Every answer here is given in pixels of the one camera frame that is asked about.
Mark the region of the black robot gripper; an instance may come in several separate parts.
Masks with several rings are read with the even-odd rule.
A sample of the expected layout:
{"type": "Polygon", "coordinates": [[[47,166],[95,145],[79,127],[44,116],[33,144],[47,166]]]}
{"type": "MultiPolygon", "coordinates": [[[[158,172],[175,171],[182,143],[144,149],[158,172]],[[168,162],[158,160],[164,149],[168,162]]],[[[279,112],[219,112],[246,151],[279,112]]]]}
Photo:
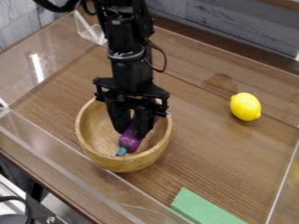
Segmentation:
{"type": "Polygon", "coordinates": [[[96,99],[107,104],[112,126],[122,134],[135,111],[135,134],[143,139],[155,126],[155,116],[166,117],[170,92],[154,82],[152,54],[110,54],[112,76],[96,77],[96,99]]]}

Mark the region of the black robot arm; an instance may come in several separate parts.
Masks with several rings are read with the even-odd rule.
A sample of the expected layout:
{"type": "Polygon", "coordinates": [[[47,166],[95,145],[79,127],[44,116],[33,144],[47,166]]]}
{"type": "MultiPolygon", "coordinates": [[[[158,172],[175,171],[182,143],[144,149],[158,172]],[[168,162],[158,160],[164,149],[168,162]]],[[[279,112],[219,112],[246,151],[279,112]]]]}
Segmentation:
{"type": "Polygon", "coordinates": [[[154,73],[166,68],[154,66],[151,41],[154,19],[146,0],[92,0],[104,38],[112,76],[94,79],[96,100],[107,104],[116,132],[135,122],[136,136],[143,138],[155,126],[155,118],[167,115],[170,93],[154,83],[154,73]]]}

